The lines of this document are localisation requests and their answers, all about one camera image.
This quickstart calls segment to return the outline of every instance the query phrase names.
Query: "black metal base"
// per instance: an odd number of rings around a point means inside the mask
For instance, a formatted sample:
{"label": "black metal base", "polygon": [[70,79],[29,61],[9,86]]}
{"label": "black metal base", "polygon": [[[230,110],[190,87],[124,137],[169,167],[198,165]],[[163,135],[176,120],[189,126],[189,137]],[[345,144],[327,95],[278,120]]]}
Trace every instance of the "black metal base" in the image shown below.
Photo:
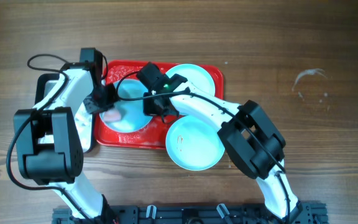
{"label": "black metal base", "polygon": [[[328,224],[326,204],[302,202],[301,213],[292,224]],[[136,206],[112,206],[120,224],[222,224],[226,223],[216,207],[157,207],[155,219],[146,218],[147,208]],[[233,224],[281,223],[274,219],[264,204],[227,206]],[[54,209],[52,224],[88,223],[71,216],[68,208]]]}

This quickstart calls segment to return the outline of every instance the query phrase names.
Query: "light blue bowl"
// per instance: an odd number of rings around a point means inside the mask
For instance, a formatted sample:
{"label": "light blue bowl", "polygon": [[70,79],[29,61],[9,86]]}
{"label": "light blue bowl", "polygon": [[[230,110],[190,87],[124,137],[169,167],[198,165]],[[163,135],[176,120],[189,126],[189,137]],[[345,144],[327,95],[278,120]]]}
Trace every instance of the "light blue bowl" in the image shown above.
{"label": "light blue bowl", "polygon": [[194,116],[176,121],[168,130],[165,145],[178,166],[194,171],[209,169],[224,153],[217,132]]}

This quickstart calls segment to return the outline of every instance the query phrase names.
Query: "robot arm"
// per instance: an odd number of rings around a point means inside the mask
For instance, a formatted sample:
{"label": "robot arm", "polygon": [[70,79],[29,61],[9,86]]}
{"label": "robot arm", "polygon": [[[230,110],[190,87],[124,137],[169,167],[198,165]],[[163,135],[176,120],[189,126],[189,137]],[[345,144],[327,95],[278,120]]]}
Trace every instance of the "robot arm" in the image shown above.
{"label": "robot arm", "polygon": [[[74,124],[74,114],[82,102],[89,113],[99,113],[117,101],[113,85],[101,86],[101,55],[95,49],[82,49],[80,63],[63,66],[62,70],[69,77],[68,85],[58,98],[36,119],[30,122],[19,136],[17,160],[21,175],[34,180],[38,185],[56,186],[65,189],[71,200],[57,192],[68,204],[76,218],[85,218],[75,206],[76,203],[88,218],[100,220],[97,223],[111,223],[114,213],[102,194],[97,192],[82,172],[83,152]],[[255,136],[269,150],[281,165],[285,141],[268,119],[263,110],[254,102],[245,105],[229,103],[197,89],[187,79],[174,75],[168,78],[151,63],[138,74],[138,79],[148,88],[149,94],[186,91],[201,95],[235,114],[249,128],[256,127]],[[64,76],[44,100],[31,110],[19,110],[14,117],[17,130],[24,121],[60,88]],[[245,139],[243,129],[231,116],[222,113],[217,107],[205,100],[190,95],[173,97],[156,97],[153,99],[156,111],[178,110],[196,116],[211,125],[221,138],[233,163],[245,175],[256,179],[265,197],[266,207],[278,218],[284,220],[287,214],[284,189],[276,176],[279,171],[260,146],[251,137]],[[53,144],[38,144],[37,139],[53,133]],[[291,214],[298,207],[299,201],[292,193],[287,178],[282,180],[290,198]]]}
{"label": "robot arm", "polygon": [[[30,110],[19,110],[14,116],[17,131],[31,114],[43,107],[61,89],[52,104],[32,120],[16,142],[19,170],[25,179],[38,185],[64,189],[54,190],[71,208],[75,218],[90,218],[95,223],[111,223],[114,213],[104,196],[96,191],[82,172],[83,151],[76,131],[74,115],[84,102],[89,113],[108,109],[116,101],[114,86],[101,85],[102,55],[96,49],[82,49],[79,63],[66,63],[57,84]],[[38,139],[53,134],[52,144]],[[81,209],[86,217],[75,208]]]}
{"label": "robot arm", "polygon": [[[284,165],[283,147],[285,146],[285,140],[259,105],[253,101],[240,105],[220,100],[201,91],[194,84],[187,81],[186,78],[179,75],[168,78],[162,74],[160,76],[159,73],[159,70],[154,65],[149,64],[140,70],[137,78],[149,89],[149,92],[154,92],[155,94],[167,92],[194,93],[222,106],[228,112],[235,114],[248,128],[255,126],[254,137],[258,138],[263,147],[270,151],[282,166]],[[296,217],[298,212],[296,208],[299,206],[298,198],[291,191],[286,175],[280,174],[285,186],[284,189],[278,176],[280,168],[272,162],[252,136],[248,139],[242,136],[241,132],[244,129],[240,128],[239,124],[236,124],[236,121],[231,116],[223,113],[210,102],[191,95],[172,96],[170,97],[170,103],[171,105],[168,105],[166,99],[157,98],[154,103],[145,101],[144,106],[162,108],[160,111],[177,110],[181,113],[195,116],[209,124],[218,133],[225,150],[237,168],[246,176],[256,179],[265,197],[265,205],[271,213],[282,220],[286,218],[287,201],[285,190],[287,190],[290,199],[290,212],[294,211],[291,219]]]}
{"label": "robot arm", "polygon": [[[192,84],[189,81],[179,85],[178,88],[175,89],[175,92],[185,91],[187,88],[190,89],[191,93],[196,93],[197,95],[201,95],[210,100],[213,100],[215,103],[221,105],[222,107],[225,107],[232,114],[239,114],[239,108],[241,107],[240,104],[230,103],[224,100],[220,100],[214,96],[211,96],[201,91],[197,87],[195,87],[194,84]],[[228,123],[232,119],[231,116],[229,116],[227,113],[222,113],[222,111],[219,110],[216,106],[212,105],[211,103],[208,103],[205,100],[202,100],[201,98],[192,97],[190,95],[178,95],[178,96],[171,97],[171,102],[172,105],[175,107],[175,109],[177,109],[181,113],[184,112],[186,114],[190,114],[204,121],[205,123],[213,127],[216,130],[216,132],[218,132],[218,134],[220,131],[223,131],[222,124]],[[225,138],[223,134],[219,134],[219,137],[221,139]],[[239,147],[240,151],[243,151],[244,147],[246,146],[246,142],[243,143],[244,145]],[[223,144],[230,156],[237,157],[235,153],[229,152],[231,146],[228,146],[227,141],[225,141],[224,139],[223,139]],[[237,159],[233,159],[235,165],[238,165],[238,167],[243,166],[241,163],[238,163],[236,161]],[[284,160],[281,160],[281,165],[282,166],[284,165]],[[278,168],[277,165],[275,165],[269,170],[267,177],[261,178],[260,176],[258,176],[256,178],[256,181],[259,184],[259,187],[265,197],[266,207],[276,217],[284,219],[287,215],[287,201],[286,201],[284,190],[276,175],[278,171],[280,171],[280,169]],[[286,175],[281,174],[281,177],[290,198],[290,211],[292,211],[296,207],[296,204],[298,203],[298,198],[292,193]]]}

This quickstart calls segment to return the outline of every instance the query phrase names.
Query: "pink object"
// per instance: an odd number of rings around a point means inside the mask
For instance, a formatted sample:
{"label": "pink object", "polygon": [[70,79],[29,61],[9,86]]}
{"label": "pink object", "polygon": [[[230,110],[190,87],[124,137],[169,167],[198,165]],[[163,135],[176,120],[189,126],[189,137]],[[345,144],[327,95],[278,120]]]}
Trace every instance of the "pink object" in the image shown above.
{"label": "pink object", "polygon": [[104,113],[103,119],[105,122],[114,122],[121,120],[121,114],[119,110],[113,108]]}

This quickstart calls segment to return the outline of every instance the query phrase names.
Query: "wooden table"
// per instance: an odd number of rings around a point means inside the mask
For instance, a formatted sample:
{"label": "wooden table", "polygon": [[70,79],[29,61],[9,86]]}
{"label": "wooden table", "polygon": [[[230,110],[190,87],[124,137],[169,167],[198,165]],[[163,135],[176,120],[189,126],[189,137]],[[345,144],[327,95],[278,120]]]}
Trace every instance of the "wooden table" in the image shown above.
{"label": "wooden table", "polygon": [[[33,106],[42,74],[27,59],[46,52],[75,62],[81,47],[108,60],[217,66],[225,99],[258,102],[286,138],[294,193],[327,203],[331,223],[358,224],[358,2],[245,0],[0,0],[0,223],[50,223],[52,209],[64,206],[51,191],[11,183],[5,157],[13,114]],[[61,66],[47,58],[35,64]],[[292,91],[310,68],[327,78],[303,77]],[[20,176],[16,153],[13,160]],[[226,154],[190,172],[165,151],[98,146],[84,171],[111,205],[264,202]]]}

